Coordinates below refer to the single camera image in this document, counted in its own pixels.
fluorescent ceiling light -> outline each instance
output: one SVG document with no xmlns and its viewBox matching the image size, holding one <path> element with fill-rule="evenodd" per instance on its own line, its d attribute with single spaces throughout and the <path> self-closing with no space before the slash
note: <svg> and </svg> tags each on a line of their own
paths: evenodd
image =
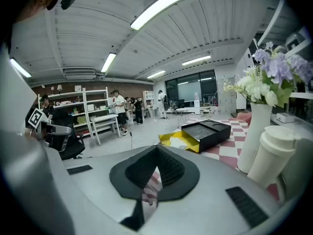
<svg viewBox="0 0 313 235">
<path fill-rule="evenodd" d="M 23 69 L 23 67 L 14 58 L 11 58 L 10 62 L 15 69 L 17 69 L 20 73 L 22 73 L 23 76 L 31 77 L 31 74 L 29 74 L 27 71 L 25 71 Z"/>
<path fill-rule="evenodd" d="M 114 58 L 116 57 L 116 54 L 115 53 L 110 53 L 108 58 L 106 59 L 102 69 L 101 69 L 101 72 L 106 72 L 110 66 L 110 64 L 113 62 Z"/>
<path fill-rule="evenodd" d="M 131 28 L 139 30 L 144 24 L 154 17 L 157 13 L 164 10 L 166 7 L 177 2 L 178 0 L 157 0 L 150 5 L 143 13 L 140 14 L 132 23 Z"/>
<path fill-rule="evenodd" d="M 162 73 L 165 73 L 165 71 L 162 70 L 162 71 L 160 71 L 160 72 L 158 72 L 158 73 L 156 73 L 156 74 L 153 74 L 153 75 L 151 75 L 151 76 L 148 76 L 147 78 L 152 78 L 152 77 L 155 77 L 155 76 L 160 75 L 160 74 L 162 74 Z"/>
<path fill-rule="evenodd" d="M 205 56 L 205 57 L 201 57 L 201 58 L 197 58 L 197 59 L 194 59 L 194 60 L 191 60 L 191 61 L 185 62 L 185 63 L 182 63 L 182 65 L 189 65 L 189 64 L 192 64 L 192 63 L 195 63 L 195 62 L 198 62 L 198 61 L 204 60 L 204 59 L 209 59 L 209 58 L 211 58 L 211 56 L 210 56 L 210 55 Z"/>
</svg>

white table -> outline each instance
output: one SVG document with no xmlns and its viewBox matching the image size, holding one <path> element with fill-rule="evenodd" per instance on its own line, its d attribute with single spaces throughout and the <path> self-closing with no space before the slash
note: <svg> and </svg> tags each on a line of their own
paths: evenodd
<svg viewBox="0 0 313 235">
<path fill-rule="evenodd" d="M 186 107 L 186 108 L 179 108 L 176 109 L 176 112 L 180 113 L 180 116 L 178 118 L 177 128 L 179 128 L 180 121 L 182 121 L 182 124 L 185 124 L 189 120 L 188 112 L 189 110 L 192 110 L 194 107 Z"/>
<path fill-rule="evenodd" d="M 119 137 L 121 137 L 121 134 L 120 134 L 119 129 L 118 129 L 117 117 L 118 117 L 118 114 L 109 114 L 109 115 L 102 116 L 102 117 L 95 117 L 91 121 L 92 122 L 92 126 L 93 126 L 93 130 L 91 130 L 92 131 L 91 136 L 93 137 L 93 133 L 95 133 L 99 145 L 101 145 L 101 142 L 99 140 L 98 131 L 103 130 L 104 126 L 111 125 L 112 129 L 114 131 L 114 134 L 116 134 L 115 127 L 114 127 L 114 124 L 116 124 L 117 134 L 118 134 Z M 109 120 L 109 119 L 112 119 L 112 121 L 107 121 L 107 122 L 104 122 L 104 123 L 99 124 L 98 126 L 96 126 L 96 122 L 105 121 L 105 120 Z"/>
</svg>

white ceiling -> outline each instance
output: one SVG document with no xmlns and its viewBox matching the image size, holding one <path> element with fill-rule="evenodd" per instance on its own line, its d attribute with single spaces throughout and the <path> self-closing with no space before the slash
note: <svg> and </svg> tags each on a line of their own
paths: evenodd
<svg viewBox="0 0 313 235">
<path fill-rule="evenodd" d="M 11 57 L 32 74 L 30 84 L 64 80 L 64 69 L 100 72 L 109 52 L 117 57 L 105 77 L 146 80 L 160 70 L 183 72 L 182 62 L 210 53 L 214 67 L 236 63 L 265 18 L 270 0 L 182 0 L 139 31 L 130 23 L 155 0 L 76 0 L 13 27 Z"/>
</svg>

open black box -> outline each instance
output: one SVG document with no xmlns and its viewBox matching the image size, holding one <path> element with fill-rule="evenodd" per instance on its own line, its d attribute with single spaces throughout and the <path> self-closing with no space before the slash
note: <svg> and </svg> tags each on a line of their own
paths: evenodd
<svg viewBox="0 0 313 235">
<path fill-rule="evenodd" d="M 212 120 L 205 120 L 183 125 L 181 130 L 199 141 L 199 152 L 202 152 L 229 139 L 231 126 Z"/>
</svg>

concrete floor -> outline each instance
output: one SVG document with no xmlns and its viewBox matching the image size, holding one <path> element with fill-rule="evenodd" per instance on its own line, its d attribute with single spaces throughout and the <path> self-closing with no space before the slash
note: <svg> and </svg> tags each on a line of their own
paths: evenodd
<svg viewBox="0 0 313 235">
<path fill-rule="evenodd" d="M 84 138 L 85 150 L 80 156 L 87 158 L 123 152 L 130 150 L 132 144 L 133 149 L 145 145 L 153 145 L 158 142 L 159 135 L 171 133 L 177 129 L 179 115 L 168 114 L 167 116 L 167 120 L 159 119 L 158 117 L 149 117 L 145 119 L 142 125 L 131 125 L 133 140 L 130 134 L 119 138 L 118 135 L 115 135 L 111 131 L 99 133 L 101 145 L 98 145 L 95 137 Z M 189 118 L 208 119 L 207 117 L 201 117 L 195 114 L 189 114 Z M 231 118 L 231 115 L 213 115 L 210 117 L 212 120 L 228 120 L 229 118 Z"/>
</svg>

